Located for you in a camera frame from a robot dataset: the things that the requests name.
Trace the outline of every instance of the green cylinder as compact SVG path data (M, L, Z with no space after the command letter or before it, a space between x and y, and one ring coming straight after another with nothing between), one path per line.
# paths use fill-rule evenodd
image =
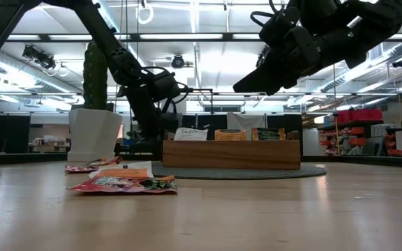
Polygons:
M83 98L87 109L106 110L108 64L97 44L90 42L84 53Z

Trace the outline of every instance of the wooden box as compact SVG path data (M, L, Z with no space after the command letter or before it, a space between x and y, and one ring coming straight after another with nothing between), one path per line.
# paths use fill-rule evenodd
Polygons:
M300 169L298 140L163 143L164 167Z

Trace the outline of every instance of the gray round rug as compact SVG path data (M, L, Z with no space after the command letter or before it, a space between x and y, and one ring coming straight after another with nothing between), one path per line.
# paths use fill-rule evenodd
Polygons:
M262 180L311 177L326 173L327 170L320 167L301 167L300 170L172 168L163 167L162 162L153 162L155 177L174 175L176 178L191 179Z

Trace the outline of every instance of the white planter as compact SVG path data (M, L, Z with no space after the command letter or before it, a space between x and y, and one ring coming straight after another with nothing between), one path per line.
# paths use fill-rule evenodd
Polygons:
M109 111L75 109L69 112L69 162L113 158L122 116Z

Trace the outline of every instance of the yellow box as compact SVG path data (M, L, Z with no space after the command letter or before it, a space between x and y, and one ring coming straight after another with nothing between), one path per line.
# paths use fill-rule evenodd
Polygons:
M228 130L220 129L215 131L216 141L246 141L246 131L245 130Z

